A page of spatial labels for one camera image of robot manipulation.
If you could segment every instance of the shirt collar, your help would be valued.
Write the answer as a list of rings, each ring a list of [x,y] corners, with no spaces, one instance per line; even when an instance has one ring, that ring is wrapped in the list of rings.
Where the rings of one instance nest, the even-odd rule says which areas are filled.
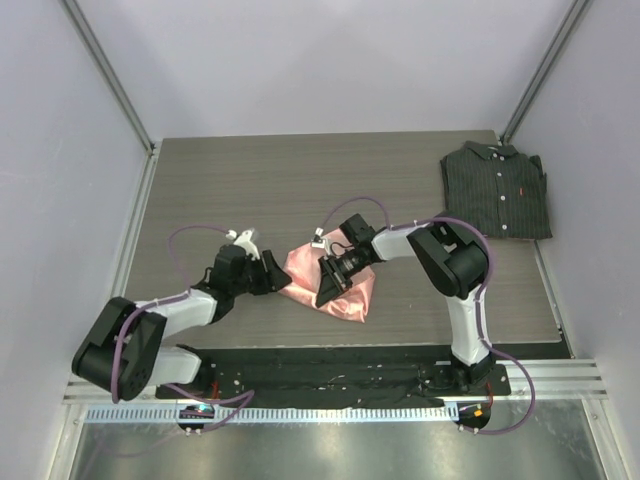
[[[501,157],[513,157],[518,155],[520,152],[516,150],[516,147],[513,145],[483,145],[477,142],[466,142],[464,144],[464,148],[468,148],[473,150],[477,155],[479,155],[484,160],[490,160],[493,158],[494,154],[497,154]]]

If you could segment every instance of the satin fabric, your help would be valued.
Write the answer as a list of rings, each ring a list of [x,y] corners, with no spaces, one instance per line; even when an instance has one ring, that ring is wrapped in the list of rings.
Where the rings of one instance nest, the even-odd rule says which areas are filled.
[[[348,244],[347,239],[339,229],[326,234],[325,237],[330,242]],[[342,247],[334,246],[334,251],[338,255],[342,253],[342,250]],[[291,276],[292,282],[280,290],[280,293],[307,307],[320,310],[334,317],[364,323],[373,294],[373,283],[376,279],[375,273],[369,267],[357,273],[352,277],[353,287],[348,292],[318,309],[315,306],[316,292],[320,286],[318,259],[324,254],[325,251],[323,249],[313,248],[308,243],[289,252],[284,271]]]

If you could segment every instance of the pink cloth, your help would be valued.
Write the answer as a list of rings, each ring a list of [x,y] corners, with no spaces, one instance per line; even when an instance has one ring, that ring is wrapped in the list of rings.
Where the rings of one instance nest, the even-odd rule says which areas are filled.
[[[330,242],[339,242],[346,245],[347,239],[340,230],[325,235]],[[336,253],[342,253],[342,248],[335,246]],[[316,308],[316,293],[320,287],[320,265],[318,259],[325,254],[320,248],[313,248],[308,243],[289,252],[284,264],[292,282],[280,290],[280,293],[302,303],[307,307],[328,313],[343,320],[364,323],[369,311],[369,303],[373,294],[375,273],[367,267],[352,277],[353,287],[335,300]]]

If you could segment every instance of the white wall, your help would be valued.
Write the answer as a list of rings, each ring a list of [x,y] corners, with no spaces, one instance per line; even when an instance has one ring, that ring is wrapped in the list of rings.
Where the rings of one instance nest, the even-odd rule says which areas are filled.
[[[545,163],[555,238],[543,253],[570,338],[597,360],[636,463],[639,45],[638,2],[593,2],[514,142]]]
[[[80,0],[155,139],[505,126],[570,0]]]
[[[42,480],[145,155],[58,2],[0,31],[0,477]]]

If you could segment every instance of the floor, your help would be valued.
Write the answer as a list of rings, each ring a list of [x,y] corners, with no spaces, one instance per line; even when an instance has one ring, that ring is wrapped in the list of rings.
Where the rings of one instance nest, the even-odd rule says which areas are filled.
[[[260,232],[259,247],[284,263],[287,252],[311,238],[327,212],[354,195],[372,195],[392,223],[443,210],[439,160],[464,141],[494,143],[492,131],[359,133],[165,140],[162,144],[127,297],[149,299],[181,291],[166,253],[176,228],[217,224]],[[383,224],[373,204],[341,210],[337,227],[353,213]],[[224,239],[190,231],[176,241],[193,282],[201,278]],[[491,240],[497,256],[487,292],[494,342],[555,342],[558,330],[530,242]],[[196,348],[447,344],[444,299],[415,259],[377,265],[365,324],[337,320],[278,294],[243,296],[222,321],[171,340]]]
[[[496,402],[490,425],[511,425],[526,408],[527,401]],[[190,438],[176,431],[174,425],[85,425],[70,478],[606,478],[579,400],[540,401],[522,428],[489,438],[459,433],[448,421],[231,425]]]

